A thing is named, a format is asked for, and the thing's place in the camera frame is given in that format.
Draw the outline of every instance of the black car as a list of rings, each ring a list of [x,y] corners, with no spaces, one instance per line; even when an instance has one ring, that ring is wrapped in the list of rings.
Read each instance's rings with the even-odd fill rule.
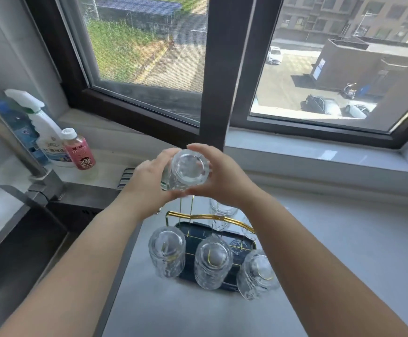
[[[309,95],[306,98],[305,111],[320,114],[331,114],[341,116],[342,111],[335,99]]]

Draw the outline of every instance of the apartment building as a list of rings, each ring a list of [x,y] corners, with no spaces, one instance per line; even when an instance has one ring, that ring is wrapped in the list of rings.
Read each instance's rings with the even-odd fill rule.
[[[352,35],[407,42],[408,0],[284,0],[274,38]]]

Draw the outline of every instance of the white spray bottle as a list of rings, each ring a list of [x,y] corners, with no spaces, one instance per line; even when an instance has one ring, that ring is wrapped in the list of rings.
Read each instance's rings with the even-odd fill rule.
[[[8,89],[4,93],[25,109],[29,119],[40,135],[37,139],[37,145],[51,163],[60,167],[74,167],[71,158],[62,145],[60,138],[61,128],[42,111],[42,107],[45,107],[44,102],[26,91]]]

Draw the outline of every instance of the pink bottle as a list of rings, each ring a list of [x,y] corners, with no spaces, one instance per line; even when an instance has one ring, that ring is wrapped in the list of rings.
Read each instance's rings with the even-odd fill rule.
[[[77,169],[87,170],[96,164],[87,141],[83,136],[78,135],[74,129],[63,129],[61,139],[65,150]]]

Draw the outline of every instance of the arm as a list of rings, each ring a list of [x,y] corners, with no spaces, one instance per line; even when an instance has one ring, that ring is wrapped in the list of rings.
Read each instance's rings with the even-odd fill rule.
[[[145,161],[52,271],[0,329],[0,337],[91,337],[122,253],[137,224],[181,193],[162,191],[165,165],[179,149]]]
[[[408,336],[408,326],[235,161],[193,144],[212,163],[207,183],[189,189],[240,208],[309,336]]]

